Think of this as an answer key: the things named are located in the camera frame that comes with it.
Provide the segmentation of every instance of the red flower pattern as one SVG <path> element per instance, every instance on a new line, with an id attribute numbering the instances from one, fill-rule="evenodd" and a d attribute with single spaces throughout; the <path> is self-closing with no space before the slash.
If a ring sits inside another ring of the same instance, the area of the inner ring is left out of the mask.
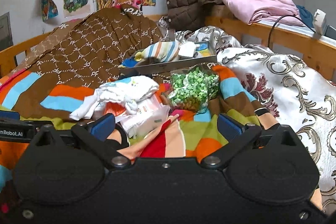
<path id="1" fill-rule="evenodd" d="M 280 115 L 277 110 L 278 104 L 274 101 L 274 88 L 266 88 L 267 82 L 268 80 L 263 73 L 258 80 L 252 73 L 247 73 L 246 80 L 241 81 L 241 85 L 277 118 Z"/>

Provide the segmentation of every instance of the box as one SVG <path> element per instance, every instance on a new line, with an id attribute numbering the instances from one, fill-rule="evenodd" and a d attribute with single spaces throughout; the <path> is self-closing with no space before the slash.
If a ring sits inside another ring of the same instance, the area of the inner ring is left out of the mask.
<path id="1" fill-rule="evenodd" d="M 208 49 L 210 52 L 210 56 L 183 59 L 183 60 L 170 61 L 170 62 L 164 62 L 164 63 L 151 63 L 152 61 L 149 59 L 145 65 L 138 65 L 138 66 L 136 65 L 133 68 L 119 68 L 120 73 L 126 75 L 136 70 L 142 75 L 150 75 L 154 73 L 169 72 L 169 71 L 173 71 L 176 69 L 189 68 L 194 65 L 201 64 L 201 63 L 217 63 L 217 55 L 211 43 L 207 41 L 195 42 L 195 44 L 203 44 L 203 43 L 208 43 Z"/>

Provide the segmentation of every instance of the blue gripper pad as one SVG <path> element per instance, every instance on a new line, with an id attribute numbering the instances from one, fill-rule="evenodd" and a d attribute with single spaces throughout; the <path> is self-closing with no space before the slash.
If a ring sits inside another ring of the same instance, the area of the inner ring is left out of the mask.
<path id="1" fill-rule="evenodd" d="M 14 120 L 20 120 L 20 114 L 14 111 L 0 110 L 0 118 L 10 118 Z"/>
<path id="2" fill-rule="evenodd" d="M 222 113 L 217 118 L 217 130 L 230 142 L 236 136 L 242 135 L 245 131 L 245 127 L 228 115 Z"/>
<path id="3" fill-rule="evenodd" d="M 116 127 L 116 119 L 112 113 L 107 113 L 95 122 L 88 124 L 87 130 L 98 140 L 105 141 Z"/>

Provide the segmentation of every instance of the blue cloth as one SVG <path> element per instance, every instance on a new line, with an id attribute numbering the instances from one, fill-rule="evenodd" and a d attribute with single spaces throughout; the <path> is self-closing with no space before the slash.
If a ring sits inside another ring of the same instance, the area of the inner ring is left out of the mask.
<path id="1" fill-rule="evenodd" d="M 301 5 L 296 5 L 296 7 L 299 9 L 300 17 L 301 17 L 302 21 L 305 24 L 307 24 L 307 26 L 309 26 L 310 28 L 314 28 L 314 26 L 313 26 L 313 15 L 311 14 L 311 12 L 306 10 L 306 8 L 301 6 Z"/>

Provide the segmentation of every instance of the striped towel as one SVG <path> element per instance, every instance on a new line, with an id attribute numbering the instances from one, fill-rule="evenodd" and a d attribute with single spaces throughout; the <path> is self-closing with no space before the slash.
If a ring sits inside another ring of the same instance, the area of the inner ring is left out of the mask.
<path id="1" fill-rule="evenodd" d="M 179 43 L 175 41 L 163 41 L 157 42 L 153 45 L 148 46 L 142 52 L 137 52 L 135 54 L 135 60 L 146 59 L 146 58 L 156 58 L 160 63 L 176 61 L 179 56 Z"/>

